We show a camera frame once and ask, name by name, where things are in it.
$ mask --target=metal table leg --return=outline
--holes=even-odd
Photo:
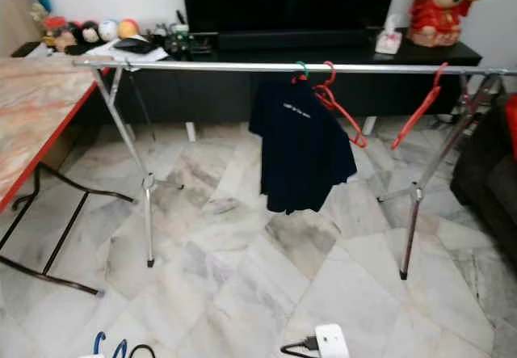
[[[42,162],[40,162],[34,170],[34,191],[30,195],[19,197],[17,200],[15,200],[15,202],[12,205],[12,208],[14,210],[16,210],[20,203],[25,202],[22,209],[16,215],[15,220],[13,221],[13,223],[11,223],[11,226],[9,226],[9,229],[3,235],[2,239],[0,239],[0,250],[6,244],[9,237],[13,234],[16,226],[22,220],[22,218],[25,215],[25,213],[27,212],[27,210],[31,207],[32,202],[34,202],[35,198],[39,194],[41,170],[45,170],[48,173],[50,173],[50,175],[58,178],[62,182],[67,183],[71,187],[74,187],[74,188],[77,188],[77,189],[83,191],[84,194],[82,195],[82,198],[78,203],[78,206],[75,208],[74,213],[72,214],[72,217],[69,219],[69,222],[66,225],[65,231],[61,234],[61,236],[60,236],[56,246],[54,247],[52,254],[48,258],[47,263],[45,264],[42,272],[38,272],[34,269],[30,269],[29,267],[25,267],[21,263],[17,263],[15,261],[13,261],[12,259],[8,259],[7,257],[1,256],[1,255],[0,255],[0,263],[3,263],[4,265],[7,265],[8,267],[12,267],[13,269],[17,270],[18,272],[22,272],[26,275],[35,277],[36,279],[40,279],[40,280],[48,281],[50,283],[64,285],[66,287],[78,289],[80,291],[83,291],[83,292],[86,292],[86,293],[89,293],[92,295],[102,295],[103,292],[99,291],[98,289],[94,289],[94,288],[88,287],[86,285],[76,283],[74,281],[64,280],[59,277],[50,276],[48,273],[50,272],[50,268],[52,267],[54,261],[56,260],[56,257],[59,255],[59,252],[60,252],[63,244],[65,243],[65,240],[66,240],[69,232],[71,231],[72,226],[74,225],[74,222],[76,221],[76,219],[79,215],[79,212],[81,211],[82,207],[84,206],[84,204],[86,202],[86,199],[88,198],[88,196],[90,194],[114,196],[115,198],[119,198],[122,200],[126,200],[127,202],[133,203],[135,200],[133,198],[130,198],[129,196],[119,194],[118,192],[94,190],[92,188],[84,187],[80,184],[75,183],[73,180],[66,178],[65,176],[63,176],[59,172],[55,171],[54,169],[50,168],[46,164],[43,164]]]
[[[110,112],[111,117],[115,121],[115,125],[119,129],[120,135],[122,136],[122,140],[124,140],[125,145],[129,149],[129,153],[131,154],[133,160],[137,164],[137,167],[141,173],[141,185],[145,206],[145,233],[147,237],[147,267],[153,267],[153,210],[151,208],[151,191],[156,183],[170,185],[170,182],[157,180],[154,178],[153,172],[147,171],[142,159],[140,158],[137,152],[137,148],[135,147],[132,138],[129,136],[125,123],[122,120],[122,117],[120,116],[120,113],[118,112],[115,106],[116,94],[119,89],[122,72],[122,67],[117,67],[117,69],[115,70],[113,83],[111,85],[111,90],[108,93],[106,83],[103,80],[101,73],[96,68],[92,68],[92,73],[95,77],[95,80],[97,81],[97,85],[99,86],[99,90],[104,99],[104,102],[106,103],[107,110]],[[179,190],[183,189],[183,185],[174,185],[173,187],[177,187]]]

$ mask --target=red table edge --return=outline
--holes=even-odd
[[[22,187],[22,184],[25,183],[25,181],[28,179],[28,177],[31,175],[31,173],[34,171],[34,168],[40,162],[40,160],[43,158],[43,156],[46,155],[46,153],[50,150],[54,142],[56,142],[57,138],[61,135],[61,132],[66,128],[66,125],[69,124],[69,122],[74,118],[74,116],[77,114],[81,106],[86,102],[86,100],[90,97],[91,93],[94,92],[94,90],[97,88],[97,82],[93,82],[91,86],[85,91],[84,95],[81,97],[81,99],[74,105],[72,110],[68,113],[68,115],[65,117],[65,119],[59,124],[59,126],[56,128],[56,130],[52,133],[52,135],[48,138],[48,140],[43,144],[40,151],[32,158],[32,160],[27,164],[25,167],[25,170],[23,170],[22,174],[18,177],[18,179],[15,181],[15,183],[11,186],[9,191],[4,195],[2,200],[0,200],[0,213],[4,210],[4,208],[9,204],[13,196],[15,196],[16,192],[19,190],[20,187]]]

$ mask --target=ganesha statue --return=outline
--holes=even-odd
[[[414,0],[408,37],[426,47],[460,41],[460,16],[469,13],[475,0]]]

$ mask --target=red hanger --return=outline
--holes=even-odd
[[[399,144],[406,138],[407,134],[411,131],[411,129],[415,126],[415,124],[422,118],[423,114],[427,111],[427,109],[434,103],[434,101],[438,98],[440,91],[442,90],[439,85],[439,79],[442,77],[443,69],[448,66],[448,63],[443,63],[436,72],[435,80],[433,82],[433,87],[431,91],[427,94],[427,97],[423,100],[420,107],[416,110],[415,113],[407,120],[406,124],[402,127],[401,131],[398,133],[397,138],[391,145],[391,149],[394,150],[399,146]]]
[[[357,125],[352,116],[348,114],[348,112],[336,101],[334,93],[332,93],[332,90],[329,88],[329,86],[334,83],[336,79],[334,64],[331,61],[326,61],[325,64],[331,68],[330,78],[327,79],[322,85],[316,85],[313,87],[314,93],[328,110],[332,111],[334,109],[338,109],[339,112],[350,121],[352,127],[355,130],[355,138],[352,139],[348,137],[349,140],[356,144],[358,147],[365,148],[368,145],[367,138],[363,136],[361,128]]]

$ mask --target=clothes drying rack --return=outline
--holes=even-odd
[[[330,72],[331,68],[326,64],[308,64],[302,66],[297,63],[224,63],[224,62],[193,62],[193,61],[90,61],[76,60],[72,62],[75,66],[90,67],[99,85],[100,93],[106,103],[116,127],[124,143],[129,149],[142,176],[142,191],[145,203],[145,232],[147,236],[147,266],[154,265],[153,252],[153,212],[151,209],[151,190],[157,183],[164,184],[178,189],[183,186],[167,181],[155,179],[152,171],[148,171],[145,164],[138,155],[133,144],[131,134],[116,109],[115,101],[120,84],[120,78],[125,69],[170,69],[186,71],[232,71],[232,72]],[[108,90],[101,69],[116,69],[111,88]],[[435,74],[438,67],[435,65],[334,65],[334,71],[338,74]],[[447,153],[456,144],[462,132],[470,126],[473,116],[479,106],[488,101],[492,96],[492,90],[497,87],[503,76],[517,76],[517,69],[506,68],[484,68],[471,66],[448,66],[443,69],[445,75],[458,75],[463,87],[464,111],[460,120],[445,139],[442,147],[435,153],[429,162],[422,177],[417,182],[412,182],[408,188],[378,197],[379,202],[384,202],[399,196],[409,195],[411,199],[410,222],[408,224],[407,239],[404,255],[401,259],[400,276],[407,279],[408,267],[410,265],[411,249],[413,246],[414,231],[416,230],[418,209],[424,197],[424,188],[438,169],[439,164],[446,157]],[[472,96],[466,92],[466,77],[481,75],[484,77],[476,93]]]

